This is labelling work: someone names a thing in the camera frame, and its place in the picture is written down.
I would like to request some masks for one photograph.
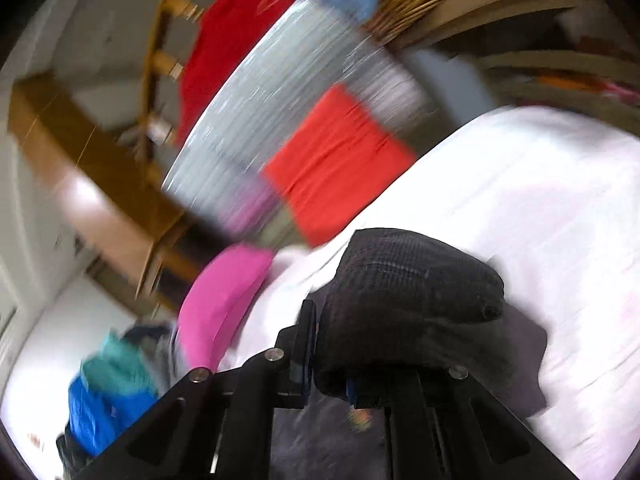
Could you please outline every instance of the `red towel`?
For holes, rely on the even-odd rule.
[[[231,73],[293,1],[216,0],[209,7],[180,78],[180,145]]]
[[[337,235],[416,160],[341,84],[264,168],[312,246]]]

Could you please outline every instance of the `bright red cloth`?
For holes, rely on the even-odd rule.
[[[216,0],[204,13],[180,78],[180,144],[231,73],[293,1]]]
[[[335,237],[414,162],[341,84],[318,101],[263,172],[312,246]]]

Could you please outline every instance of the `white sheet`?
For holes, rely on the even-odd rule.
[[[423,233],[485,260],[549,332],[537,435],[582,480],[609,480],[640,438],[640,142],[545,107],[460,128],[334,240],[266,288],[219,370],[296,322],[356,229]]]

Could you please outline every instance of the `orange-red fabric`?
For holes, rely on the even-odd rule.
[[[263,170],[318,246],[335,237],[414,162],[341,84],[332,86]]]
[[[293,1],[216,0],[207,9],[180,77],[180,145],[231,73]]]

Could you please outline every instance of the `pink cloth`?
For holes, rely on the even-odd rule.
[[[190,367],[216,371],[272,261],[271,251],[236,244],[197,277],[178,314],[180,344]]]

